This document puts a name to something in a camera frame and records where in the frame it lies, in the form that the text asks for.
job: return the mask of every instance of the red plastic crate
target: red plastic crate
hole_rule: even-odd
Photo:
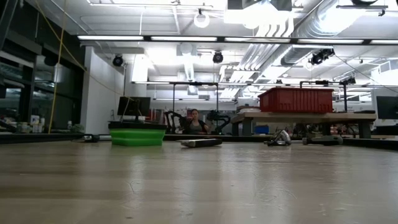
[[[260,109],[278,113],[331,113],[332,91],[275,87],[259,95]]]

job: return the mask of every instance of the wooden table surface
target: wooden table surface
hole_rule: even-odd
[[[376,114],[358,113],[270,113],[270,112],[245,112],[231,119],[231,123],[238,123],[244,118],[252,118],[254,121],[273,123],[335,123],[348,121],[369,121],[376,119]]]
[[[0,146],[1,224],[396,224],[398,153],[346,146]]]

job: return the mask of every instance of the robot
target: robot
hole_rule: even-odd
[[[208,121],[211,121],[212,123],[214,122],[214,121],[224,121],[224,123],[223,124],[221,124],[220,126],[217,126],[216,127],[216,129],[214,130],[214,131],[212,131],[211,132],[211,134],[217,134],[217,135],[222,135],[223,134],[223,128],[225,127],[225,126],[227,126],[230,122],[231,122],[231,118],[228,116],[228,115],[223,115],[223,114],[220,114],[220,112],[219,111],[217,111],[217,110],[211,110],[208,114],[207,114],[207,116],[206,116],[206,119],[208,120]]]

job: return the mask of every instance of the desk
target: desk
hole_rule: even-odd
[[[239,123],[243,125],[243,136],[251,136],[252,122],[272,123],[318,123],[323,124],[323,134],[330,134],[330,125],[338,123],[358,124],[359,138],[371,138],[371,123],[376,119],[376,114],[366,113],[270,113],[270,112],[245,112],[232,118],[232,134],[239,135]]]

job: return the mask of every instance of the table leg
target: table leg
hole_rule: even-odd
[[[244,118],[242,122],[242,134],[243,136],[251,136],[252,133],[252,119],[251,118]]]
[[[323,124],[322,124],[322,134],[323,134],[324,136],[329,136],[329,135],[331,135],[331,133],[330,133],[330,124],[326,124],[326,123],[323,123]]]
[[[359,122],[358,129],[360,139],[371,139],[371,124],[369,122]]]
[[[239,123],[232,124],[232,136],[239,136]]]

